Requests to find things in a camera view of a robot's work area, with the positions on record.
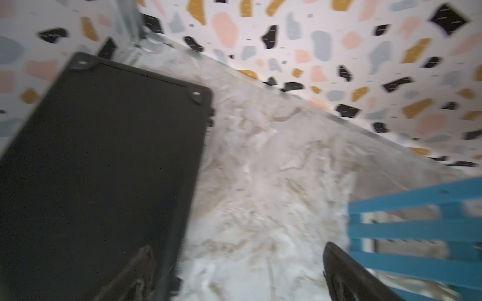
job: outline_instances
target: black case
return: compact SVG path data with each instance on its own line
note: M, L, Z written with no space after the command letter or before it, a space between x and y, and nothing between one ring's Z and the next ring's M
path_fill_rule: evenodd
M211 99L76 53L0 160L2 298L85 298L147 245L167 300Z

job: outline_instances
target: pink shape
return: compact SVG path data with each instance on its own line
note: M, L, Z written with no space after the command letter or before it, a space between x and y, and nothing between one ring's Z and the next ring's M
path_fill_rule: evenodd
M157 10L161 13L161 15L165 16L166 12L162 8L162 5L159 3L159 0L152 0L152 3L157 8Z
M27 74L44 80L54 79L57 69L58 62L56 60L45 62L27 61L25 66Z
M238 41L240 31L231 17L225 12L215 14L213 17L213 27L221 43L233 49Z
M360 22L373 18L380 0L365 0L363 11L360 15Z
M373 109L376 105L376 97L370 97L368 98L368 108Z
M295 60L298 64L308 63L311 58L306 50L295 50Z
M363 39L354 31L351 31L345 35L345 37L341 40L341 44L348 50L352 50L357 48Z
M309 102L314 105L314 106L317 106L318 108L322 109L322 110L329 110L330 107L323 101L323 100L319 100L318 98L315 98L315 97L311 97Z
M103 14L99 14L97 16L97 20L99 21L99 24L100 25L104 25L104 26L107 26L107 27L112 27L112 22Z
M13 16L13 0L0 0L0 18Z
M471 51L472 49L477 47L480 42L482 42L482 32L474 33L473 35L465 39L465 41L463 41L460 46L458 46L454 51L452 51L450 55L458 55Z
M415 29L417 29L420 24L422 24L422 19L420 17L408 17L402 23L397 33L401 33L405 39L408 39L412 36L412 34L415 32Z
M10 70L0 71L0 93L12 92L14 82L15 72Z
M311 67L310 80L312 82L322 82L322 81L327 81L328 79L323 74L323 71L321 70L321 66L313 66Z
M445 128L449 118L444 114L432 114L419 118L415 131L419 135L427 135Z

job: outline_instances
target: blue wooden pallet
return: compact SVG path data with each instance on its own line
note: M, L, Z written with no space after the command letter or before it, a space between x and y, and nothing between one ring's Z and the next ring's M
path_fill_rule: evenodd
M352 202L348 206L348 236L356 261L366 268L406 277L437 281L457 287L461 301L482 301L482 256L477 244L482 241L482 219L467 217L464 201L482 198L482 177L444 185ZM362 224L361 214L439 206L442 220ZM363 252L362 239L442 240L448 243L450 258L433 258ZM434 299L393 289L406 301Z

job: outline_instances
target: terrazzo wallpaper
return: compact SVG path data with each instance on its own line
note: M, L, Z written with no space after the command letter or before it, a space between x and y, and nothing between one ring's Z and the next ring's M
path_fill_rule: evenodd
M272 89L481 173L479 0L139 0L146 25Z
M73 52L128 42L107 0L0 0L0 153Z

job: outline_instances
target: mustard yellow shape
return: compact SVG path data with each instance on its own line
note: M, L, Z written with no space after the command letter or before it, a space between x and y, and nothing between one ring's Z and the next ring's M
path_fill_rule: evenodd
M283 4L285 0L271 0L271 3L266 8L266 14L270 17L274 15L280 5Z
M422 155L422 156L428 156L430 155L431 151L429 151L428 149L424 149L424 148L418 148L418 147L410 147L410 150L418 155Z
M89 17L81 17L80 22L82 24L82 33L84 34L84 36L88 39L91 39L92 41L98 41L99 36L95 31L92 20Z
M361 87L361 88L358 88L356 89L355 91L353 91L353 93L351 94L352 95L352 98L351 100L353 102L357 102L360 98L362 98L366 93L368 93L370 91L370 88L368 87Z
M469 89L469 88L466 88L466 89L461 89L459 90L459 92L457 92L457 94L467 98L467 99L475 99L475 96L477 96L477 94L475 94L475 92L472 90L472 89Z
M303 73L304 71L301 69L298 69L298 68L293 69L293 76L296 78L300 77Z
M433 99L426 98L419 102L403 107L402 112L405 114L405 116L407 116L408 119L412 119L431 105L433 105Z
M470 112L467 112L460 119L462 119L462 120L476 120L477 118L479 118L480 115L482 115L482 111L470 111Z
M418 43L405 51L405 58L402 64L415 63L418 58L422 55L423 51L432 43L432 39L425 38L418 40Z
M26 104L33 104L39 99L39 95L33 88L27 88L20 95L20 99Z
M204 14L204 0L189 0L187 11L191 16L198 20L199 23L206 25L206 17Z
M344 12L347 11L353 0L332 0L333 10Z
M253 0L242 0L241 1L241 3L240 3L241 17L252 17L253 16L252 1Z
M477 69L475 69L474 80L482 81L482 65L479 65Z
M251 71L251 70L238 70L238 71L247 75L247 76L249 76L249 77L251 77L251 78L259 79L258 75L254 71Z
M317 86L311 86L311 90L316 94L320 94L323 90L318 88Z

